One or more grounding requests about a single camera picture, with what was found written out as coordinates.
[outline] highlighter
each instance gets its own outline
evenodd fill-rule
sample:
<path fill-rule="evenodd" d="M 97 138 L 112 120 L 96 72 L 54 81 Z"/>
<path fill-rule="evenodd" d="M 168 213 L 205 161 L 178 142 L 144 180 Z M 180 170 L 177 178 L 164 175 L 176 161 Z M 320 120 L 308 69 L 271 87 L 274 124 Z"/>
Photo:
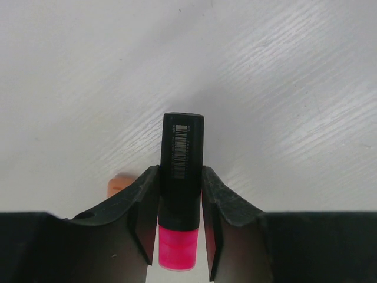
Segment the highlighter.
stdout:
<path fill-rule="evenodd" d="M 203 116 L 187 113 L 164 115 L 158 261 L 165 269 L 188 271 L 195 266 L 203 140 Z"/>

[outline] barcode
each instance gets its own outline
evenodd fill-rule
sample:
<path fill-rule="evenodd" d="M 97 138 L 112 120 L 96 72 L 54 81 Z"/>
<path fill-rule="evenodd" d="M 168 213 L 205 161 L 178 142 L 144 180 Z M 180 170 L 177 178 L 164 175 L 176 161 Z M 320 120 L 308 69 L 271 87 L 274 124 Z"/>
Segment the barcode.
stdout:
<path fill-rule="evenodd" d="M 175 125 L 174 132 L 174 174 L 175 179 L 184 179 L 186 176 L 186 148 L 187 126 Z"/>

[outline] pink cap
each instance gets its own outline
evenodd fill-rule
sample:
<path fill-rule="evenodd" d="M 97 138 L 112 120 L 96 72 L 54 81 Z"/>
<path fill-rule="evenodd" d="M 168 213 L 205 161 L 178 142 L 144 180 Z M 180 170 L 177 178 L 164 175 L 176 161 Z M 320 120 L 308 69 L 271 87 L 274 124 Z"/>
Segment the pink cap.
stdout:
<path fill-rule="evenodd" d="M 187 232 L 172 231 L 158 226 L 158 261 L 173 271 L 193 269 L 196 261 L 199 229 Z"/>

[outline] orange object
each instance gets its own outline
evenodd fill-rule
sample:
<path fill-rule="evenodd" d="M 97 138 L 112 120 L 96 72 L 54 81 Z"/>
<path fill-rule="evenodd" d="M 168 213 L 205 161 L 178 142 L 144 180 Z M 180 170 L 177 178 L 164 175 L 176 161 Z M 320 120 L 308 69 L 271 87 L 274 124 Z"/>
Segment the orange object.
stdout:
<path fill-rule="evenodd" d="M 107 197 L 110 198 L 121 190 L 127 188 L 136 180 L 135 177 L 130 175 L 118 174 L 107 185 Z"/>

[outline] black marker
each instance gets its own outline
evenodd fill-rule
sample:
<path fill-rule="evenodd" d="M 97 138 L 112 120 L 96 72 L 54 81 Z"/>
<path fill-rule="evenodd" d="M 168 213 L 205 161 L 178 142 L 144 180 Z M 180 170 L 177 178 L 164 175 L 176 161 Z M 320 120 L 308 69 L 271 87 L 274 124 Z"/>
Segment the black marker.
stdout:
<path fill-rule="evenodd" d="M 203 136 L 203 116 L 164 115 L 158 261 L 167 269 L 185 271 L 195 266 Z"/>

